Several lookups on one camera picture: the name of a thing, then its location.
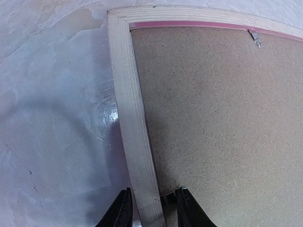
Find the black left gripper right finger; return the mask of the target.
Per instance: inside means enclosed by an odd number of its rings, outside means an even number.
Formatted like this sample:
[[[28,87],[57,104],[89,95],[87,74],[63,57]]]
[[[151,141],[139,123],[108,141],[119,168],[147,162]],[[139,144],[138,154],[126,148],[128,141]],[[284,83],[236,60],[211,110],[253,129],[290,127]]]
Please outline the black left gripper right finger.
[[[177,217],[179,227],[215,227],[187,188],[177,190]]]

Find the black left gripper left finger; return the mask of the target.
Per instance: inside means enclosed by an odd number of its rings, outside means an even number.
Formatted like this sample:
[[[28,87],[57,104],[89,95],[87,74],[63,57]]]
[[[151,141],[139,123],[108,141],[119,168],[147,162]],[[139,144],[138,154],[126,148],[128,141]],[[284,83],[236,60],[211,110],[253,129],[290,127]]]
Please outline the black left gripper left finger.
[[[133,199],[130,188],[121,190],[95,227],[131,227]]]

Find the pink wooden picture frame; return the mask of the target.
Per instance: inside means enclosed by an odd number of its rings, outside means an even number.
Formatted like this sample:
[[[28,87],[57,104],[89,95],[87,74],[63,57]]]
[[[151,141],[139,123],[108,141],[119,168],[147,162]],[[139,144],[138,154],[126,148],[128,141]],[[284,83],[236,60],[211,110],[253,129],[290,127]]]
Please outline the pink wooden picture frame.
[[[297,41],[303,31],[264,17],[223,9],[186,6],[139,6],[107,12],[108,41],[115,96],[130,181],[144,227],[164,227],[154,160],[130,31],[150,26],[209,26],[254,30]]]

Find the brown cardboard backing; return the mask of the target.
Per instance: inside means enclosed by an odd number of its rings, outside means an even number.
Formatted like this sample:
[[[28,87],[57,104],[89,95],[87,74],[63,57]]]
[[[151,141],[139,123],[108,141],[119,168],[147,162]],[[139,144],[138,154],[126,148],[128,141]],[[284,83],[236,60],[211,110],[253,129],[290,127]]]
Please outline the brown cardboard backing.
[[[219,227],[303,224],[303,44],[245,31],[134,30],[161,194]]]

